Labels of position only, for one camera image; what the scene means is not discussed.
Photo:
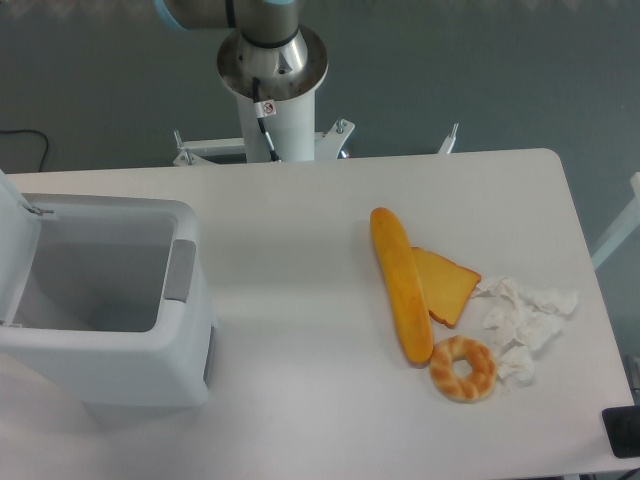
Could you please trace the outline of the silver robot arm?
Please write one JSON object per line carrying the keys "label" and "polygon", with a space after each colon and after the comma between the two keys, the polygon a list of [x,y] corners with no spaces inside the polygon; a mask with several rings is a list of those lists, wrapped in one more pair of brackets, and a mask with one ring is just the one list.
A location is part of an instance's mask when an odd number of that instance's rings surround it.
{"label": "silver robot arm", "polygon": [[301,23],[302,1],[156,1],[180,31],[230,29],[217,54],[222,81],[252,100],[285,101],[314,91],[328,71],[320,37]]}

